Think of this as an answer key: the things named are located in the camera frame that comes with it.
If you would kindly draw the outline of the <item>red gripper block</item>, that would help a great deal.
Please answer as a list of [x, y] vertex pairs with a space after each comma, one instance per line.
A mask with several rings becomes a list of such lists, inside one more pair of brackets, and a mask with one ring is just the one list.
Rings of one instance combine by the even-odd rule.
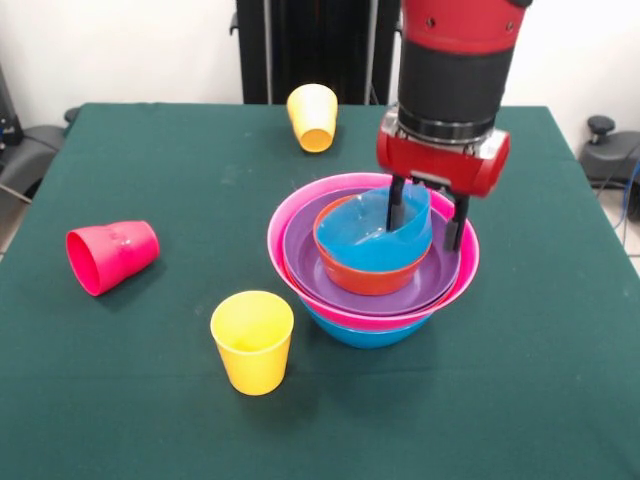
[[386, 229], [404, 223], [405, 179], [418, 179], [444, 187], [454, 202], [447, 221], [444, 247], [458, 252], [469, 211], [469, 196], [485, 197], [497, 184], [511, 147], [508, 132], [494, 130], [485, 140], [468, 145], [442, 146], [378, 132], [376, 154], [380, 167], [393, 174], [389, 189]]

